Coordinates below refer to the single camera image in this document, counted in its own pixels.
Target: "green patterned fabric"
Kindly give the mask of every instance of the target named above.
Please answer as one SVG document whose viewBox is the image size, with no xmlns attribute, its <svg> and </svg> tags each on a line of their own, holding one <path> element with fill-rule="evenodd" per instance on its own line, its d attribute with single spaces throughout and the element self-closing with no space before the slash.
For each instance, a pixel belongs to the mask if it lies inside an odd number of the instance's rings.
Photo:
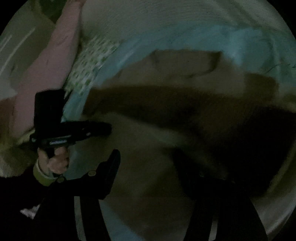
<svg viewBox="0 0 296 241">
<path fill-rule="evenodd" d="M 82 50 L 77 55 L 66 80 L 67 93 L 73 90 L 82 95 L 86 87 L 93 83 L 97 71 L 119 44 L 119 42 L 113 42 L 101 36 L 96 36 L 89 41 L 82 40 Z"/>
</svg>

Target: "sleeve cuff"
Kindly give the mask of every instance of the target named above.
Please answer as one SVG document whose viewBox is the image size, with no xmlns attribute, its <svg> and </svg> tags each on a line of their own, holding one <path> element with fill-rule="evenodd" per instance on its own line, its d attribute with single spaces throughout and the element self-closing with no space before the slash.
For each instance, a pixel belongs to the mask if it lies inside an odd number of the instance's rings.
<svg viewBox="0 0 296 241">
<path fill-rule="evenodd" d="M 33 167 L 33 175 L 40 184 L 46 187 L 50 186 L 57 179 L 55 177 L 49 177 L 44 174 L 39 167 L 38 160 Z"/>
</svg>

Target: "white wall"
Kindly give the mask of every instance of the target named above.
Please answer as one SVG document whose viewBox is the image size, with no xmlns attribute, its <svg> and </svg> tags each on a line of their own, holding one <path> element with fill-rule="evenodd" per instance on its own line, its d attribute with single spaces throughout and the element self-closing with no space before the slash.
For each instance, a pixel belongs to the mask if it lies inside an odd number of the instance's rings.
<svg viewBox="0 0 296 241">
<path fill-rule="evenodd" d="M 26 2 L 0 36 L 0 99 L 16 94 L 23 72 L 46 47 L 54 24 Z"/>
<path fill-rule="evenodd" d="M 191 20 L 263 26 L 292 36 L 267 0 L 87 0 L 82 19 L 86 36 L 114 40 Z"/>
</svg>

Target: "bedding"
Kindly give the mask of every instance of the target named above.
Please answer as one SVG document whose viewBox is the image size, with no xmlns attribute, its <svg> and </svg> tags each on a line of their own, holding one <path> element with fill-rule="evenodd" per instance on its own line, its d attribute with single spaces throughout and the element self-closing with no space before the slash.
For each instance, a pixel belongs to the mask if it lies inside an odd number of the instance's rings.
<svg viewBox="0 0 296 241">
<path fill-rule="evenodd" d="M 81 52 L 77 55 L 64 89 L 82 95 L 87 86 L 92 85 L 96 73 L 107 58 L 118 48 L 120 42 L 114 42 L 100 35 L 81 41 Z"/>
<path fill-rule="evenodd" d="M 15 159 L 4 152 L 33 128 L 35 93 L 49 88 L 59 89 L 64 85 L 77 53 L 83 3 L 67 1 L 47 47 L 24 72 L 17 95 L 0 100 L 3 176 L 19 175 L 28 166 L 21 158 Z"/>
<path fill-rule="evenodd" d="M 136 82 L 139 80 L 143 83 L 149 80 L 149 74 L 154 74 L 152 62 L 147 61 L 143 68 L 138 68 L 137 63 L 157 49 L 221 51 L 232 65 L 276 80 L 276 98 L 284 100 L 286 108 L 294 111 L 295 47 L 294 38 L 287 34 L 211 23 L 180 23 L 137 35 L 120 44 L 96 73 L 94 83 L 86 87 L 82 95 L 73 92 L 65 106 L 64 117 L 67 120 L 81 118 L 92 87 L 107 88 L 112 81 L 113 84 L 120 81 L 122 85 L 132 86 L 138 84 Z M 216 90 L 230 94 L 233 86 L 241 87 L 234 79 L 231 84 Z M 108 113 L 95 118 L 112 123 L 114 132 L 108 139 L 93 139 L 73 147 L 75 156 L 66 177 L 75 178 L 95 169 L 98 162 L 108 157 L 112 148 L 122 152 L 123 162 L 112 193 L 101 202 L 111 239 L 123 238 L 119 230 L 125 230 L 133 240 L 183 239 L 192 203 L 184 197 L 170 159 L 159 149 L 178 146 L 184 141 L 182 137 L 175 131 L 139 123 L 122 114 Z M 293 158 L 287 161 L 289 165 L 294 165 Z M 270 239 L 278 233 L 295 207 L 295 181 L 292 173 L 284 173 L 270 193 L 253 199 Z M 157 214 L 169 217 L 171 222 L 158 218 Z M 114 220 L 120 225 L 113 226 Z M 158 220 L 157 225 L 152 224 L 155 220 Z"/>
<path fill-rule="evenodd" d="M 84 34 L 101 34 L 113 40 L 127 40 L 188 21 L 261 27 L 292 36 L 283 18 L 266 0 L 88 0 L 83 10 Z"/>
</svg>

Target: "hand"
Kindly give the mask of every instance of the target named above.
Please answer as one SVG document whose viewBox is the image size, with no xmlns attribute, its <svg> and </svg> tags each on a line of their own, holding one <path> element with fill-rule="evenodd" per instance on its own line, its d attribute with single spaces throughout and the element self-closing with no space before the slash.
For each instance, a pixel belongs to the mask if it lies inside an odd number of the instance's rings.
<svg viewBox="0 0 296 241">
<path fill-rule="evenodd" d="M 50 171 L 56 174 L 63 174 L 69 165 L 69 152 L 66 147 L 59 147 L 54 150 L 55 156 L 48 159 L 44 150 L 38 148 L 38 161 L 41 170 L 49 175 Z"/>
</svg>

